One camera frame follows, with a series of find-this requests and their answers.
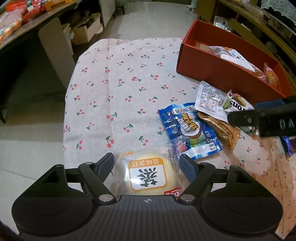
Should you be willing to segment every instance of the lace doily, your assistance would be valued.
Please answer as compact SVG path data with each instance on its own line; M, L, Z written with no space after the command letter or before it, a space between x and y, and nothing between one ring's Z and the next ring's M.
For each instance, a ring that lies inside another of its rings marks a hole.
M296 25L296 8L288 0L261 0L261 8L269 7L291 19Z

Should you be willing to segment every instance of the silver screw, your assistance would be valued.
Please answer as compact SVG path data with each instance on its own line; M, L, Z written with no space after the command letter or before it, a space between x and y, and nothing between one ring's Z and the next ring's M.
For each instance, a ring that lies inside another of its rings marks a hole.
M180 198L185 202L192 202L195 199L191 194L183 194Z
M113 199L113 196L110 195L110 194L103 194L101 196L99 196L99 199L102 201L102 202L109 202Z

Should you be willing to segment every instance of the orange box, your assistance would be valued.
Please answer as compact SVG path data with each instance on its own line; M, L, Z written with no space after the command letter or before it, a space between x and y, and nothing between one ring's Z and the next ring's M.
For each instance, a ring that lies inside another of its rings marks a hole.
M75 0L50 0L45 3L46 11L49 12L57 7L66 5L68 3L74 2Z
M237 50L246 60L264 70L267 65L279 78L281 91L259 79L254 73L232 62L221 59L199 44L222 46ZM210 85L243 96L252 105L292 95L290 84L280 63L241 37L214 25L195 20L181 43L177 73L206 81Z

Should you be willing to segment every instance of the red logo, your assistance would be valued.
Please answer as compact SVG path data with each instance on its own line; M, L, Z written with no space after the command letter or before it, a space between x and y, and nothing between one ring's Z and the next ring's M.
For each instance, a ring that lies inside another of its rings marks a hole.
M182 191L181 188L174 188L170 191L165 191L164 195L174 195L175 197L179 197L181 195Z

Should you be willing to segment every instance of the cherry print tablecloth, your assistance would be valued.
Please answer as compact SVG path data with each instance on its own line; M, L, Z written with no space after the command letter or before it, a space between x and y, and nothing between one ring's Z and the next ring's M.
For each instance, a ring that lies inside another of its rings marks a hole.
M80 56L65 99L66 168L97 162L108 150L119 153L168 142L157 110L194 102L199 86L176 73L181 42L103 39ZM241 132L233 151L224 145L199 162L225 169L240 165L264 185L283 205L276 233L285 238L296 223L295 159L286 158L279 138Z

